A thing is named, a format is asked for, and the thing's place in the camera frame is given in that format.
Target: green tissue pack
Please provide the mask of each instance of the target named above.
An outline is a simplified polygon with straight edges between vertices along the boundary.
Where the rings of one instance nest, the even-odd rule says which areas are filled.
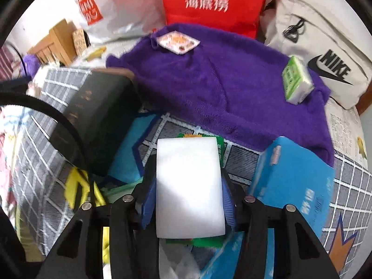
[[[295,56],[289,59],[282,77],[285,99],[293,105],[301,103],[314,89],[307,67]]]

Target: purple cloth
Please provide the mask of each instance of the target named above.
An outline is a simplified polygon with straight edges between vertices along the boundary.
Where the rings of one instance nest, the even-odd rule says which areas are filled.
[[[184,55],[157,45],[156,37],[180,31],[200,40]],[[107,67],[136,75],[142,99],[250,149],[263,151],[286,136],[333,166],[324,105],[330,90],[310,72],[315,89],[299,105],[285,101],[282,71],[288,57],[234,33],[174,24],[143,38]]]
[[[36,72],[39,70],[41,66],[41,62],[39,61],[38,57],[36,55],[25,55],[23,57],[23,61],[25,62],[27,74],[31,76],[32,78],[34,78],[36,75]],[[21,66],[22,75],[26,75],[22,64],[20,66]]]

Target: gray checkered fabric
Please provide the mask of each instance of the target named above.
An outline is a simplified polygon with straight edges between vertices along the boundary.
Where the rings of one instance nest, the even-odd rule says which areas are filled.
[[[72,95],[84,83],[90,71],[58,69],[51,70],[46,79],[41,99],[63,111]],[[55,121],[35,112],[27,127],[18,153],[13,175],[14,189],[22,216],[30,231],[47,254],[61,231],[73,216],[64,198],[64,184],[71,165],[50,145],[49,135]],[[150,155],[156,153],[159,138],[173,138],[180,133],[206,134],[200,126],[190,125],[170,114],[164,114],[138,146],[143,166]],[[254,174],[258,152],[225,140],[224,167],[231,179],[247,189]],[[371,174],[346,156],[335,152],[334,193],[329,207],[329,217],[322,229],[321,242],[330,250],[339,216],[343,219],[345,239],[356,233],[343,277],[348,271],[364,233],[372,210]]]

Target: metal screw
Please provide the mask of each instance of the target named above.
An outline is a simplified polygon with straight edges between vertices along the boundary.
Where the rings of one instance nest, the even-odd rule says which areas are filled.
[[[133,196],[130,194],[124,195],[123,196],[123,201],[124,202],[131,202],[133,200]]]
[[[89,210],[91,207],[92,207],[92,204],[91,204],[90,202],[84,202],[83,205],[81,206],[81,208],[82,208],[84,211]]]
[[[295,212],[296,211],[296,207],[294,205],[286,205],[285,208],[287,209],[288,212]]]
[[[244,200],[249,203],[254,203],[256,201],[256,199],[251,195],[247,195],[246,197],[244,197]]]

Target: red bag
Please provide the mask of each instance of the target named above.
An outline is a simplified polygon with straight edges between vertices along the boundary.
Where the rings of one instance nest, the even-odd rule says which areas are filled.
[[[194,23],[256,37],[265,0],[163,0],[167,24]]]

